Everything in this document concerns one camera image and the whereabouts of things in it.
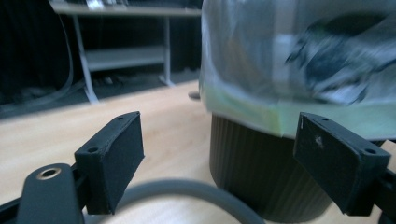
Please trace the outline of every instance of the black cylindrical object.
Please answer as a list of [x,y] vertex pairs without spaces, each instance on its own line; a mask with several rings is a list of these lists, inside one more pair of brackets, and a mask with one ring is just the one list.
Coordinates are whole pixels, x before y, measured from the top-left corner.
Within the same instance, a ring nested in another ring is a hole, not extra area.
[[294,140],[261,133],[213,115],[210,171],[218,187],[264,219],[305,222],[332,200],[293,158]]

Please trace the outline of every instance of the wooden desk surface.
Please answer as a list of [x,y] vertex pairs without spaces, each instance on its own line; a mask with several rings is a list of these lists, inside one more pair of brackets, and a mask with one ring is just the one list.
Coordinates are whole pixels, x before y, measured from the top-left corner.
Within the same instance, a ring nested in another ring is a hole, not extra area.
[[[23,180],[35,169],[74,163],[73,153],[114,117],[141,112],[146,158],[130,186],[169,177],[214,185],[209,172],[210,120],[204,106],[188,97],[191,82],[50,112],[0,120],[0,203],[21,195]],[[333,205],[312,223],[376,223],[371,217],[343,216]],[[118,211],[105,223],[237,223],[219,208],[185,197],[165,197]]]
[[50,2],[58,14],[79,16],[144,16],[144,17],[200,17],[198,8],[131,7],[124,5],[104,6],[90,9],[87,5],[65,2]]

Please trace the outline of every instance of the clear plastic wrap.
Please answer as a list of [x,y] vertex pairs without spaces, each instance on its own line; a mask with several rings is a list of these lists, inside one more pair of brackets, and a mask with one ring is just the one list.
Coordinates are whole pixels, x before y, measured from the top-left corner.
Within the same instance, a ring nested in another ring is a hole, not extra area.
[[301,111],[396,138],[396,2],[204,1],[207,109],[294,137]]

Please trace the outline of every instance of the black cable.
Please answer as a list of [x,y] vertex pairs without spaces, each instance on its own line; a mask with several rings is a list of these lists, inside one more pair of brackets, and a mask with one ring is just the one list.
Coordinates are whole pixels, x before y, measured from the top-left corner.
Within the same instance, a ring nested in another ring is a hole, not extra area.
[[[243,224],[263,224],[263,219],[232,194],[191,180],[159,180],[125,190],[118,209],[131,203],[163,195],[184,195],[202,199],[224,209]],[[85,216],[85,223],[97,223],[107,216]]]

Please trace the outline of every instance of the shelf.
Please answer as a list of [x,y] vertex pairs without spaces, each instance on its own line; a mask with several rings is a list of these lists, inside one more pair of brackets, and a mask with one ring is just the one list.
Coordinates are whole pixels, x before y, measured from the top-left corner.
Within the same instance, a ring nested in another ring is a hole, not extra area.
[[95,49],[85,52],[91,72],[164,63],[164,47]]

